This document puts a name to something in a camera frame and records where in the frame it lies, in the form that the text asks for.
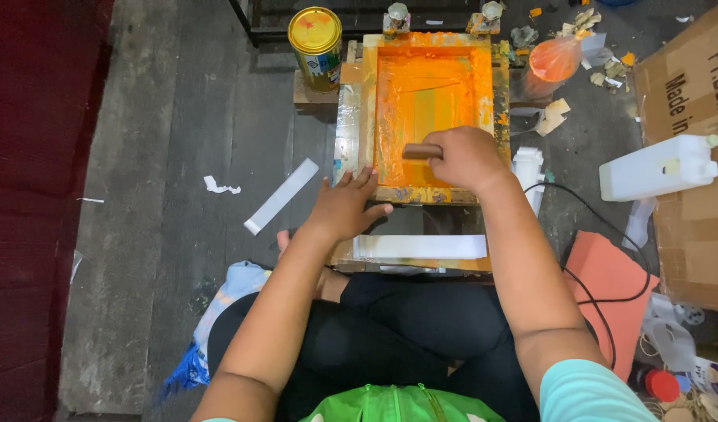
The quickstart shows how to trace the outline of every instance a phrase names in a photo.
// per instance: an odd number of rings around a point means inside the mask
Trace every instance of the power cord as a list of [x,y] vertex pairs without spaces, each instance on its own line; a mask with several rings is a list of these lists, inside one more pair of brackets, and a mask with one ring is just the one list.
[[583,289],[583,291],[586,292],[589,299],[584,300],[582,302],[578,302],[578,305],[585,305],[587,303],[592,303],[594,308],[596,308],[596,312],[598,313],[599,318],[601,318],[601,322],[603,322],[604,327],[607,329],[607,335],[609,337],[609,344],[612,348],[612,370],[614,370],[614,366],[617,364],[617,346],[614,342],[614,335],[612,335],[612,329],[609,328],[609,322],[607,321],[607,318],[603,316],[603,312],[601,312],[601,308],[598,306],[599,303],[614,303],[614,302],[631,302],[639,297],[641,297],[645,292],[648,290],[648,287],[651,285],[651,273],[650,269],[651,266],[648,263],[648,259],[645,257],[645,254],[643,254],[643,251],[640,250],[640,246],[635,243],[634,240],[632,240],[630,237],[628,237],[624,231],[620,230],[617,226],[613,225],[609,220],[607,220],[604,216],[601,216],[593,207],[591,207],[586,200],[584,200],[580,195],[578,195],[574,190],[570,189],[569,187],[566,187],[564,185],[560,185],[559,183],[554,182],[540,182],[537,183],[530,188],[525,189],[524,193],[527,191],[530,191],[531,189],[537,187],[537,186],[554,186],[555,188],[560,188],[563,191],[566,191],[570,193],[572,196],[574,196],[576,199],[578,199],[580,202],[583,203],[583,205],[586,206],[586,208],[589,209],[595,216],[598,217],[599,220],[607,224],[607,226],[611,227],[614,231],[621,234],[622,237],[626,238],[628,242],[630,242],[635,248],[637,249],[637,252],[640,254],[640,257],[643,259],[643,263],[645,264],[645,284],[643,286],[643,289],[640,290],[639,293],[635,294],[632,297],[626,297],[621,299],[594,299],[593,295],[589,292],[589,289],[586,287],[585,284],[575,275],[572,271],[570,271],[565,265],[559,264],[562,267],[562,270],[565,270],[570,274],[572,278],[575,279],[578,284],[580,284],[580,287]]

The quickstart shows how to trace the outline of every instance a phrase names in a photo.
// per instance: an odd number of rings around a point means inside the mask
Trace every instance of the orange plastic bag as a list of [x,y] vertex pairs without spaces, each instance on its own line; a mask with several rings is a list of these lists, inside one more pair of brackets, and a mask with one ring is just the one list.
[[555,38],[534,48],[522,77],[511,83],[510,102],[545,97],[564,84],[578,70],[581,36]]

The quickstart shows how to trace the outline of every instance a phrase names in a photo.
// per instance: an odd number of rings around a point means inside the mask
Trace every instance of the white plastic jug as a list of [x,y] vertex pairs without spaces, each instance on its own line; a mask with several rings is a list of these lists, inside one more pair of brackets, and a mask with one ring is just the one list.
[[709,185],[718,136],[678,135],[598,167],[603,200],[635,200]]

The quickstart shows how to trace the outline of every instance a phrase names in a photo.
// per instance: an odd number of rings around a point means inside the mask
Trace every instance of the orange foam mat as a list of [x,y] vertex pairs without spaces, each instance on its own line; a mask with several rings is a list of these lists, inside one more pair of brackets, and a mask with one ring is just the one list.
[[[567,268],[589,289],[595,300],[622,299],[635,296],[645,284],[645,270],[622,250],[598,233],[578,231]],[[588,300],[586,291],[573,277],[563,272],[565,280],[573,289],[578,302]],[[643,323],[651,290],[658,284],[658,277],[651,276],[651,284],[645,293],[631,302],[599,303],[614,336],[617,361],[614,373],[626,381],[630,376],[635,347]],[[592,303],[580,305],[583,316],[593,325],[604,357],[612,361],[609,335]]]

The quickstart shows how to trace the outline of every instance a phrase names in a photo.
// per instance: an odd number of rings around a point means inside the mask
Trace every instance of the light blue shirt sleeve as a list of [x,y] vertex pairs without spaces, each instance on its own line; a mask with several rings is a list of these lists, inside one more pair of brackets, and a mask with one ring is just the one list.
[[658,422],[625,382],[590,360],[555,363],[540,392],[542,422]]

